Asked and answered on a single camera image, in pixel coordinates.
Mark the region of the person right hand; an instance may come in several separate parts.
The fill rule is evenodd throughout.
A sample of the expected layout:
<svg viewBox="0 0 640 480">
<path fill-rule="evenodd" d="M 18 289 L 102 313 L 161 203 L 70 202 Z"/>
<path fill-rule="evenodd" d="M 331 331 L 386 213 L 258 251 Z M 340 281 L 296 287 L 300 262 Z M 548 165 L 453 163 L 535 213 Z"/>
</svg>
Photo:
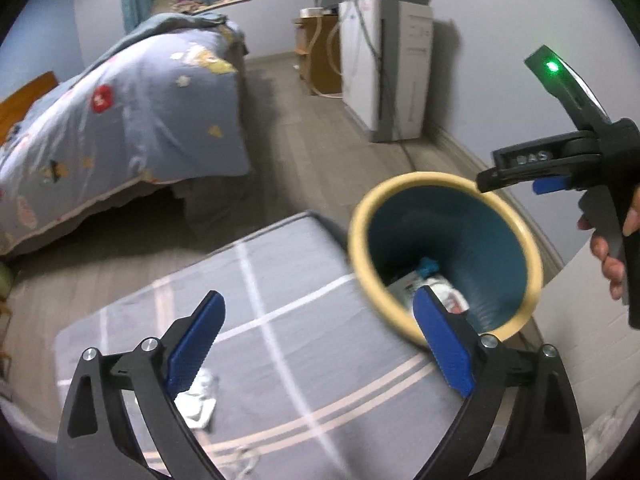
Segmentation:
<svg viewBox="0 0 640 480">
<path fill-rule="evenodd" d="M 620 204 L 617 210 L 606 186 L 590 188 L 578 203 L 578 229 L 591 231 L 590 250 L 610 283 L 611 297 L 632 306 L 639 281 L 639 187 L 624 188 Z"/>
</svg>

